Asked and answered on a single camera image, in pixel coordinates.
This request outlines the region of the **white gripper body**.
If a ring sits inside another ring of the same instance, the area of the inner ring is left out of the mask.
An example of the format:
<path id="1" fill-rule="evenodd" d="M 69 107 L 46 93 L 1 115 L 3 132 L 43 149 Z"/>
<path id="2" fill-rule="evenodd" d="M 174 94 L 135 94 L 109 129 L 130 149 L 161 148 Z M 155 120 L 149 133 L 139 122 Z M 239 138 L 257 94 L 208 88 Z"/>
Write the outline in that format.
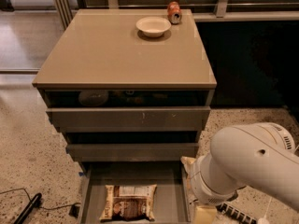
<path id="1" fill-rule="evenodd" d="M 239 189 L 239 183 L 223 172 L 211 155 L 201 156 L 191 165 L 190 182 L 194 196 L 205 205 L 220 205 Z"/>

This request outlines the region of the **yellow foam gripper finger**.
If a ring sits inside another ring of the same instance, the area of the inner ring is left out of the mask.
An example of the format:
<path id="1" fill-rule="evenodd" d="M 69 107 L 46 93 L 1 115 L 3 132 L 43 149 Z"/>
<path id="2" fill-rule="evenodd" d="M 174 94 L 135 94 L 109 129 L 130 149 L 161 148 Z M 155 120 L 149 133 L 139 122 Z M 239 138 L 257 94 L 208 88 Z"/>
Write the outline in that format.
<path id="1" fill-rule="evenodd" d="M 217 215 L 217 209 L 213 206 L 196 206 L 193 224 L 212 224 Z"/>
<path id="2" fill-rule="evenodd" d="M 184 166 L 185 172 L 188 174 L 192 168 L 192 165 L 196 161 L 196 158 L 182 156 L 180 161 Z"/>

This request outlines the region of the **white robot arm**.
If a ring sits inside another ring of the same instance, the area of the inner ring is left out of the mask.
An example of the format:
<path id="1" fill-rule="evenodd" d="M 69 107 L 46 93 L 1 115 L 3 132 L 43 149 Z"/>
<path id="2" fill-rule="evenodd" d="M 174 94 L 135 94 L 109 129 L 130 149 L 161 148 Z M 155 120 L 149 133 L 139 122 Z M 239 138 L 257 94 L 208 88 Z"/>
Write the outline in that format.
<path id="1" fill-rule="evenodd" d="M 299 210 L 299 157 L 291 134 L 272 122 L 234 125 L 217 131 L 210 151 L 181 159 L 191 201 L 217 206 L 250 186 Z"/>

